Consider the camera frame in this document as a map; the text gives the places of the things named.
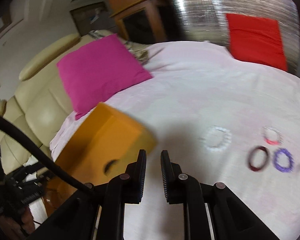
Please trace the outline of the person left hand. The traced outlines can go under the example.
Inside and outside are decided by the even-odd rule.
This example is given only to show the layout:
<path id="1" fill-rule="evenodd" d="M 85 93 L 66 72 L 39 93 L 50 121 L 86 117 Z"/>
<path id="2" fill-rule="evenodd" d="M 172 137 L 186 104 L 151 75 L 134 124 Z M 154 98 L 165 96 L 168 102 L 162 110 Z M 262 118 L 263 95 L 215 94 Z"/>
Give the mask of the person left hand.
<path id="1" fill-rule="evenodd" d="M 26 239 L 26 236 L 22 233 L 23 229 L 27 234 L 32 234 L 35 231 L 33 215 L 30 208 L 27 206 L 22 214 L 21 220 L 23 225 L 20 226 L 17 222 L 9 217 L 0 217 L 0 228 L 9 239 Z"/>

